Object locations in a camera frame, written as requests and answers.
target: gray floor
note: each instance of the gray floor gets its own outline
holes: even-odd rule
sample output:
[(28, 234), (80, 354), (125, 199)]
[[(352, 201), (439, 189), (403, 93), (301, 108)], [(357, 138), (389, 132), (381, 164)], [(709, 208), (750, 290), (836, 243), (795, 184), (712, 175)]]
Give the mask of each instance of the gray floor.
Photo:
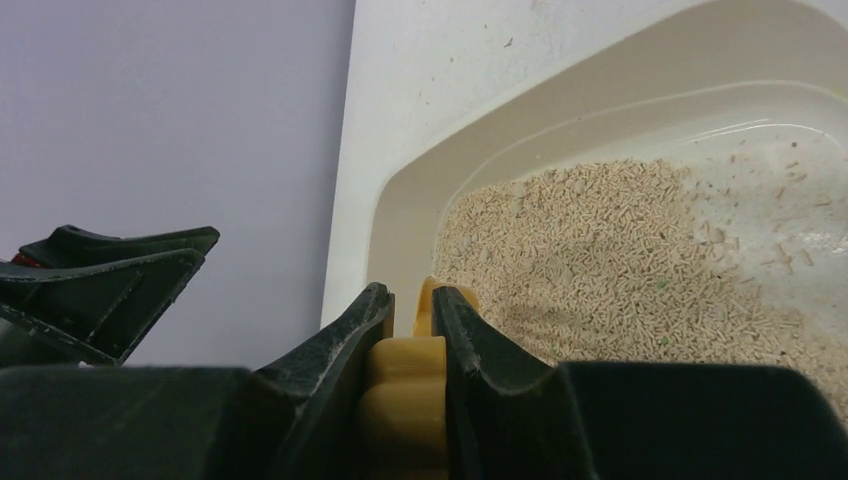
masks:
[(0, 5), (0, 257), (75, 224), (221, 242), (130, 364), (318, 329), (354, 0)]

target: plastic tub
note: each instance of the plastic tub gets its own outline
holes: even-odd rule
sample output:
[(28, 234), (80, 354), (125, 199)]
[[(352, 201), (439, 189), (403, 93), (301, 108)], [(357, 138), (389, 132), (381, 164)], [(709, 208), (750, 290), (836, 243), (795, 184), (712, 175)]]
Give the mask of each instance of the plastic tub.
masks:
[[(751, 251), (746, 267), (766, 301), (841, 321), (848, 313), (840, 295), (848, 291), (840, 275), (848, 271), (845, 15), (783, 0), (716, 1), (589, 52), (458, 129), (374, 192), (366, 275), (351, 282), (387, 284), (398, 298), (395, 330), (408, 334), (440, 221), (459, 195), (551, 167), (674, 158), (746, 197), (748, 207), (733, 214), (734, 234)], [(728, 162), (733, 155), (754, 171)], [(794, 160), (807, 177), (777, 208), (775, 192)], [(822, 195), (830, 204), (813, 208)], [(727, 212), (704, 213), (719, 214)], [(343, 238), (342, 230), (334, 225), (333, 236)], [(757, 270), (758, 252), (777, 242), (803, 246), (815, 268), (791, 276)], [(331, 252), (328, 277), (344, 267)], [(325, 293), (322, 325), (337, 294)]]

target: yellow wooden object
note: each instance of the yellow wooden object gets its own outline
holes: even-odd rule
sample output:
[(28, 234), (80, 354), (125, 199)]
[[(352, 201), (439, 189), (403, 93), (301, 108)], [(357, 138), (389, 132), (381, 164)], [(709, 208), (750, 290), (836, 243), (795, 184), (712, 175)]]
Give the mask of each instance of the yellow wooden object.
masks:
[[(433, 289), (421, 287), (411, 338), (386, 338), (368, 352), (368, 389), (356, 409), (360, 435), (376, 468), (365, 478), (441, 480), (449, 477), (445, 417), (444, 337), (433, 337)], [(458, 287), (475, 309), (477, 297)]]

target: white tray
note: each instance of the white tray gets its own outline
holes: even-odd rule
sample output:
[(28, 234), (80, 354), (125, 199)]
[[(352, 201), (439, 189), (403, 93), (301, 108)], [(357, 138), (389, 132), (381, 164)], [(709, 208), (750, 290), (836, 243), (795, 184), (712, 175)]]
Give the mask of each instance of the white tray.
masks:
[[(395, 331), (408, 334), (439, 223), (459, 195), (551, 167), (625, 158), (676, 160), (739, 191), (744, 208), (703, 215), (732, 216), (732, 235), (749, 253), (743, 267), (763, 283), (766, 301), (825, 324), (848, 318), (848, 12), (831, 10), (720, 0), (658, 13), (653, 25), (529, 82), (386, 172), (385, 183), (374, 183), (382, 190), (357, 192), (374, 197), (373, 211), (334, 219), (328, 286), (346, 276), (352, 288), (327, 289), (322, 326), (351, 291), (380, 281), (397, 294)], [(730, 163), (732, 155), (746, 162)], [(807, 178), (778, 207), (792, 161)], [(832, 203), (812, 207), (822, 194)], [(367, 255), (344, 242), (363, 223), (371, 227)], [(760, 265), (777, 242), (805, 248), (815, 267), (786, 275)]]

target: white surface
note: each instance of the white surface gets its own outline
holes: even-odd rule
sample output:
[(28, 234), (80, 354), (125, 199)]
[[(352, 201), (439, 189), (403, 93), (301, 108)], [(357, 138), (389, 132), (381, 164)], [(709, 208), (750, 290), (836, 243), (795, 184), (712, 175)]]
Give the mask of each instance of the white surface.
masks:
[[(378, 198), (402, 167), (586, 55), (698, 3), (703, 2), (361, 1), (354, 26), (322, 325), (331, 321), (365, 283), (369, 253), (372, 258), (392, 258), (389, 250), (393, 241), (407, 241), (403, 222), (398, 221), (398, 233), (387, 230), (383, 232), (384, 243), (369, 245)], [(844, 2), (806, 3), (834, 18), (848, 19), (848, 4)], [(744, 22), (738, 26), (745, 31)], [(725, 38), (733, 38), (737, 32), (723, 33)], [(697, 42), (692, 42), (692, 48), (693, 63), (697, 63), (697, 54), (710, 51), (709, 46)], [(608, 75), (604, 79), (607, 88), (630, 88), (626, 84), (628, 73), (622, 70)], [(432, 178), (425, 176), (422, 182), (441, 187), (433, 180), (438, 178), (437, 173)], [(374, 279), (389, 282), (385, 278), (388, 272)], [(401, 281), (417, 283), (421, 278)], [(409, 295), (406, 286), (401, 290)], [(399, 299), (399, 321), (412, 314), (402, 305), (413, 303), (414, 299)]]
[(318, 329), (353, 0), (0, 2), (0, 257), (72, 223), (221, 241), (131, 364)]

